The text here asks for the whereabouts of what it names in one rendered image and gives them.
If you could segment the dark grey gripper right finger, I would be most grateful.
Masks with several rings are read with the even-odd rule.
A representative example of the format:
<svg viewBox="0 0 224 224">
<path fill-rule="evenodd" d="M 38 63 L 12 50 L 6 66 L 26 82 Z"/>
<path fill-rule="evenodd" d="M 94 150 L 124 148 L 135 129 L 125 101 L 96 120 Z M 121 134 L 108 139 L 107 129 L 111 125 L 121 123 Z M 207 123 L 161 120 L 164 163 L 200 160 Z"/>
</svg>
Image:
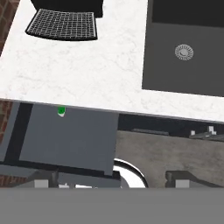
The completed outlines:
<svg viewBox="0 0 224 224">
<path fill-rule="evenodd" d="M 189 171 L 166 171 L 165 186 L 168 188 L 194 188 L 194 187 L 214 187 L 221 188 L 208 181 L 202 180 L 191 174 Z"/>
</svg>

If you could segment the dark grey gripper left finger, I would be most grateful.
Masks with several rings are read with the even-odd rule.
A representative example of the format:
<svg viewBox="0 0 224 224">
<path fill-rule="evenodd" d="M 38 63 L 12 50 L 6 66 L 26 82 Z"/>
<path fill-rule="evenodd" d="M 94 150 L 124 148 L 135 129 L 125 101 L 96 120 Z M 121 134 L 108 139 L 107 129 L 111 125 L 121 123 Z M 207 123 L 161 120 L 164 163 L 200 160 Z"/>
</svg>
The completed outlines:
<svg viewBox="0 0 224 224">
<path fill-rule="evenodd" d="M 35 171 L 24 183 L 15 184 L 15 187 L 24 188 L 56 188 L 58 184 L 56 171 Z"/>
</svg>

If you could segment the grey open drawer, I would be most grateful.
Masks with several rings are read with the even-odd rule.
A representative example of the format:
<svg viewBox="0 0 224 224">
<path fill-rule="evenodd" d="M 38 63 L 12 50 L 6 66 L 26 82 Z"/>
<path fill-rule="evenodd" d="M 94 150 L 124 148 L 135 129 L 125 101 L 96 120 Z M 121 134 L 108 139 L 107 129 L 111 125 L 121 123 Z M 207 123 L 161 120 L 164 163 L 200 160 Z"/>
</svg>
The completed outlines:
<svg viewBox="0 0 224 224">
<path fill-rule="evenodd" d="M 100 188 L 121 185 L 113 170 L 118 114 L 13 102 L 0 143 L 0 174 L 29 178 L 58 173 L 58 184 Z"/>
</svg>

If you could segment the white and black round object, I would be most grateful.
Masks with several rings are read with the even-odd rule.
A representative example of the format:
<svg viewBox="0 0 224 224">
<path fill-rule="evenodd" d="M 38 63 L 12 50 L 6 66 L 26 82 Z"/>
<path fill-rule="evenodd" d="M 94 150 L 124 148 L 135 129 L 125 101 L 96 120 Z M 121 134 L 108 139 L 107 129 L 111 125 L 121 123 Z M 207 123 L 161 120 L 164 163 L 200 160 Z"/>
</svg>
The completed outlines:
<svg viewBox="0 0 224 224">
<path fill-rule="evenodd" d="M 121 175 L 121 188 L 148 188 L 144 174 L 133 164 L 120 158 L 114 159 L 114 171 Z"/>
</svg>

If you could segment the dark grey sink basin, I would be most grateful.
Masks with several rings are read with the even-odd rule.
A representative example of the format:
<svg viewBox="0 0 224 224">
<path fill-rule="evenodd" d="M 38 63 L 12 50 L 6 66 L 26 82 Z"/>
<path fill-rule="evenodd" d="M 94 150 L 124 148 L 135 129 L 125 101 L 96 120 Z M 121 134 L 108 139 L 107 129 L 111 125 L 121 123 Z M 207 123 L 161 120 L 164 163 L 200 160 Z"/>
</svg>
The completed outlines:
<svg viewBox="0 0 224 224">
<path fill-rule="evenodd" d="M 148 0 L 142 87 L 224 97 L 224 0 Z"/>
</svg>

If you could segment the round silver sink drain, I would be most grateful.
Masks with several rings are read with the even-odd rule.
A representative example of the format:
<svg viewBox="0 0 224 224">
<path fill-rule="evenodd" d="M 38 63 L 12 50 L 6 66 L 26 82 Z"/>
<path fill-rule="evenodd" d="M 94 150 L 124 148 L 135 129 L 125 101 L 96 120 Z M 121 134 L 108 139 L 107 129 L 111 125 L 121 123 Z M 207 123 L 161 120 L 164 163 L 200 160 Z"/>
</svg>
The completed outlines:
<svg viewBox="0 0 224 224">
<path fill-rule="evenodd" d="M 174 53 L 175 53 L 175 56 L 179 60 L 183 60 L 183 61 L 190 60 L 194 55 L 193 49 L 189 45 L 186 45 L 186 44 L 181 44 L 176 46 Z"/>
</svg>

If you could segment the black coffee machine with grid tray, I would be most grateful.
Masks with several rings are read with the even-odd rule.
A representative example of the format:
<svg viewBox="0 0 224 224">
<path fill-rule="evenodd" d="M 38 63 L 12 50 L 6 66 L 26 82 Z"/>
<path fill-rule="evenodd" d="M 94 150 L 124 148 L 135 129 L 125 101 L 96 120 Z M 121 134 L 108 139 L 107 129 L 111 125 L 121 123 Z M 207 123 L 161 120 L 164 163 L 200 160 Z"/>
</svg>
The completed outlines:
<svg viewBox="0 0 224 224">
<path fill-rule="evenodd" d="M 104 0 L 31 0 L 36 13 L 25 33 L 61 41 L 97 40 Z"/>
</svg>

